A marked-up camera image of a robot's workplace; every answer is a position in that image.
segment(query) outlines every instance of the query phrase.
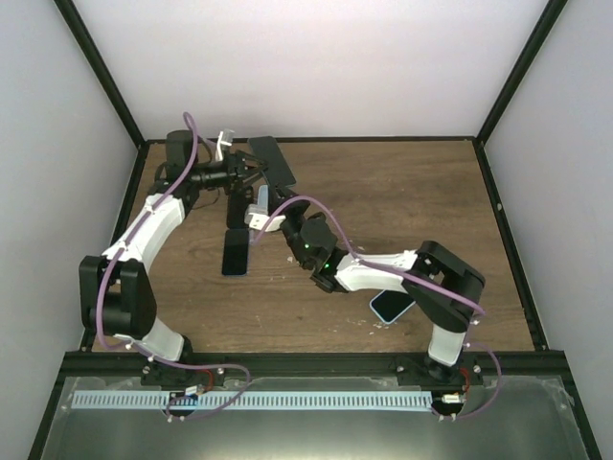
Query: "phone screen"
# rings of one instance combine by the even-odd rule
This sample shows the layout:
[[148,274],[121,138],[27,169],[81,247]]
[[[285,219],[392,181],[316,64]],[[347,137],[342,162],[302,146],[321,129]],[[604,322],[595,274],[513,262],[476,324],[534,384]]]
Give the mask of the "phone screen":
[[262,175],[270,187],[274,189],[277,186],[292,187],[296,185],[296,177],[289,168],[274,137],[252,137],[247,141],[247,144],[254,156],[267,163]]
[[409,294],[383,290],[373,300],[371,309],[385,324],[392,324],[415,304]]
[[224,276],[246,275],[248,261],[249,230],[246,228],[226,230],[221,274]]

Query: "blue phone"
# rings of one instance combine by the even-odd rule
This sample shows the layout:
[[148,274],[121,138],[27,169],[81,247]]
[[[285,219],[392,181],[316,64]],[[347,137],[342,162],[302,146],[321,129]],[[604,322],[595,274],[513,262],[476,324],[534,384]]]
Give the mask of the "blue phone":
[[394,290],[382,290],[371,300],[371,310],[384,324],[396,322],[414,305],[413,297]]

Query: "white backdrop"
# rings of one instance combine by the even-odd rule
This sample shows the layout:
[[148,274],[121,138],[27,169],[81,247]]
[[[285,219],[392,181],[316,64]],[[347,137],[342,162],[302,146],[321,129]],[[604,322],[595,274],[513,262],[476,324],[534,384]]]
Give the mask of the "white backdrop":
[[79,263],[110,241],[136,148],[53,2],[1,2],[0,52],[0,458],[16,460],[79,346]]
[[613,458],[613,3],[568,2],[488,158],[545,334]]
[[472,135],[546,0],[78,0],[146,138]]

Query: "white cable tray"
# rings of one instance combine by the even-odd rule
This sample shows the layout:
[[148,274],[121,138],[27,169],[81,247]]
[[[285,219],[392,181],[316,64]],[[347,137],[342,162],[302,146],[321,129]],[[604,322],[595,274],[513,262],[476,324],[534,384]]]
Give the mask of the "white cable tray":
[[[73,409],[166,408],[169,391],[75,391]],[[182,400],[172,409],[207,410],[226,403],[234,391],[211,391]],[[426,412],[432,395],[424,391],[247,391],[225,410],[393,410]]]

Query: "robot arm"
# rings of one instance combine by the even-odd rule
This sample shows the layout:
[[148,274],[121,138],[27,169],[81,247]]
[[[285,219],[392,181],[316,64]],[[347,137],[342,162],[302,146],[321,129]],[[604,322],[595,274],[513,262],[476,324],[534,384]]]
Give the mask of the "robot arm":
[[157,317],[157,304],[148,272],[160,248],[193,205],[200,190],[223,187],[227,194],[241,190],[261,176],[263,164],[237,152],[229,155],[232,132],[221,131],[215,157],[206,164],[195,159],[188,177],[158,203],[171,182],[185,170],[191,156],[193,135],[190,131],[171,132],[167,137],[166,178],[157,180],[149,191],[145,206],[124,234],[103,251],[101,256],[87,256],[79,266],[81,321],[96,330],[96,308],[102,277],[109,262],[119,255],[110,275],[102,304],[105,335],[135,343],[152,355],[177,361],[191,352],[186,337],[172,331]]
[[[272,207],[280,206],[295,194],[281,188],[276,190],[275,196],[276,200],[269,199]],[[303,201],[291,204],[284,210],[284,219],[279,223],[299,265],[312,270],[311,280],[326,292],[377,289],[410,295],[433,322],[427,365],[434,377],[444,379],[460,356],[474,310],[431,288],[407,281],[399,273],[420,278],[427,285],[437,284],[434,278],[442,274],[441,288],[475,303],[485,286],[484,277],[433,241],[425,241],[416,251],[406,250],[399,254],[352,254],[336,246],[337,238],[322,213],[305,218],[307,207],[308,203]],[[248,212],[246,220],[260,222],[261,216],[254,218]],[[391,268],[392,272],[384,271],[386,268]]]
[[[125,233],[101,256],[87,256],[79,266],[81,320],[85,328],[96,330],[102,277],[109,261],[121,251],[110,274],[109,286],[105,286],[103,333],[137,343],[148,353],[167,360],[188,360],[192,350],[187,337],[172,331],[156,315],[157,305],[148,271],[160,248],[172,230],[189,214],[200,190],[223,188],[229,195],[263,176],[272,189],[266,196],[259,196],[258,203],[251,205],[245,214],[246,223],[254,229],[263,228],[269,220],[269,209],[295,196],[287,188],[274,185],[272,177],[295,179],[274,140],[274,146],[270,145],[272,138],[264,139],[269,149],[261,152],[265,160],[259,159],[259,154],[256,157],[242,151],[228,154],[231,139],[231,133],[222,131],[212,161],[197,164],[196,158],[186,179],[162,203],[154,206],[153,203],[157,203],[169,189],[170,183],[185,170],[190,156],[192,133],[183,130],[169,134],[166,179],[155,182],[143,210]],[[273,164],[276,168],[267,176],[266,171]],[[337,238],[329,230],[323,214],[305,218],[307,208],[306,202],[292,203],[270,222],[266,231],[281,230],[300,266],[312,270],[311,280],[326,292],[387,289],[410,295],[434,323],[428,348],[430,362],[427,364],[434,377],[444,379],[444,373],[458,360],[473,310],[427,287],[408,282],[398,274],[398,270],[425,282],[433,282],[434,277],[442,273],[442,288],[474,302],[481,296],[485,284],[483,276],[432,241],[426,241],[419,250],[399,254],[350,254],[336,246]],[[396,271],[386,272],[381,270],[382,267]]]

